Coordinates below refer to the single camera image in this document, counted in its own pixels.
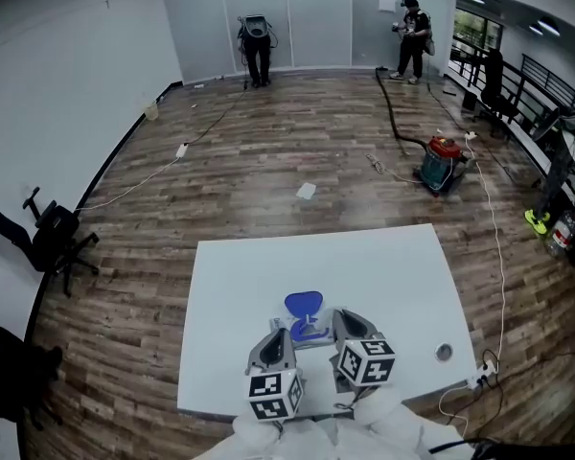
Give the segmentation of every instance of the wooden floor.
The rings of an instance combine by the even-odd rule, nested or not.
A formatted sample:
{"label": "wooden floor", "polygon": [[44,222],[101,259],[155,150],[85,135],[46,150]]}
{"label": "wooden floor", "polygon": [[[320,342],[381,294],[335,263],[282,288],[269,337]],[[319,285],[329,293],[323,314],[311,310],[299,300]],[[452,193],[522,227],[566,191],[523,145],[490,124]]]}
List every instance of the wooden floor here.
{"label": "wooden floor", "polygon": [[[456,90],[451,83],[445,87]],[[133,134],[87,206],[110,200],[173,160],[178,145],[213,123],[241,90],[239,81],[227,80],[171,92],[160,104],[160,119]],[[423,84],[388,83],[388,91],[404,134],[427,140],[440,128],[464,144]],[[442,84],[433,91],[459,117],[460,96],[442,94]],[[538,177],[515,143],[492,139],[486,123],[475,129],[517,182],[526,186]],[[542,355],[575,351],[575,268],[548,256],[526,225],[523,211],[537,193],[515,185],[481,139],[471,146],[492,196],[505,263],[502,373],[508,375]],[[230,434],[230,425],[176,412],[183,323],[199,241],[432,223],[477,360],[486,348],[496,351],[500,272],[477,171],[456,194],[434,198],[390,173],[379,175],[366,153],[406,178],[422,159],[418,146],[404,144],[402,150],[394,140],[372,73],[282,75],[270,88],[247,91],[221,123],[190,146],[184,161],[110,206],[84,213],[81,234],[93,230],[101,239],[84,257],[98,264],[101,274],[78,270],[70,300],[60,291],[61,278],[44,296],[34,343],[64,350],[53,393],[64,425],[41,415],[45,430],[37,432],[27,422],[30,458],[186,459]],[[310,201],[295,196],[303,182],[317,185]],[[244,366],[247,356],[242,359]],[[502,412],[487,435],[534,443],[575,440],[575,356],[542,364],[503,388]],[[441,421],[439,397],[408,405]],[[444,409],[455,411],[471,397],[451,394]],[[492,418],[498,401],[498,390],[487,392],[468,409],[470,434]],[[456,420],[459,430],[462,424]]]}

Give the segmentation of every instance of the black cap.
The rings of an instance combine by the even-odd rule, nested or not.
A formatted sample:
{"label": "black cap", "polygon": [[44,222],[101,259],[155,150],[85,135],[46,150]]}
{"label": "black cap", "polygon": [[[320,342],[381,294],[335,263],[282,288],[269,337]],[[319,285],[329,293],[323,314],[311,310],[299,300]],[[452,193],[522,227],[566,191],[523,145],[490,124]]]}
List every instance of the black cap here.
{"label": "black cap", "polygon": [[420,3],[417,0],[402,0],[402,3],[401,7],[420,7]]}

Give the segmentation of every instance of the yellow sneaker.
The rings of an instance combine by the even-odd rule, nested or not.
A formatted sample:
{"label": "yellow sneaker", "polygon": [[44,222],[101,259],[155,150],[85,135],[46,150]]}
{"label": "yellow sneaker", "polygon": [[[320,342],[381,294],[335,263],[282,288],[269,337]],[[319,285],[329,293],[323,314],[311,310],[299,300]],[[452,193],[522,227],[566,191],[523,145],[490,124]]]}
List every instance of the yellow sneaker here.
{"label": "yellow sneaker", "polygon": [[526,213],[524,213],[524,217],[526,218],[526,221],[528,221],[533,226],[535,232],[537,232],[539,235],[545,235],[547,233],[547,227],[545,226],[545,223],[543,223],[540,219],[535,218],[534,210],[528,210]]}

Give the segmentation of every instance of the white paper on floor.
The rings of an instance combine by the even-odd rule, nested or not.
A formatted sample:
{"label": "white paper on floor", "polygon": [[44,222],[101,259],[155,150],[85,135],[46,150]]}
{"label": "white paper on floor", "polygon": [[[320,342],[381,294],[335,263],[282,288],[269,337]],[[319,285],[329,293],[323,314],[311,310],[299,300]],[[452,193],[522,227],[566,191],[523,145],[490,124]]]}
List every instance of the white paper on floor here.
{"label": "white paper on floor", "polygon": [[313,194],[315,193],[315,184],[310,184],[309,182],[305,182],[302,187],[298,190],[296,195],[298,197],[302,197],[303,199],[311,199]]}

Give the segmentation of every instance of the silver round object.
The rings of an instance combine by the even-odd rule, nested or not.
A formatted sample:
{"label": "silver round object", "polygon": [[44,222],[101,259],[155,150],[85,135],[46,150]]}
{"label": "silver round object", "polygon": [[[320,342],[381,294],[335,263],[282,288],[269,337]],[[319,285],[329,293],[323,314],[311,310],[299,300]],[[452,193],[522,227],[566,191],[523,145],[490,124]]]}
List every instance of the silver round object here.
{"label": "silver round object", "polygon": [[451,357],[453,356],[453,348],[447,342],[443,344],[439,344],[437,349],[434,350],[434,355],[437,357],[437,360],[442,363],[447,363]]}

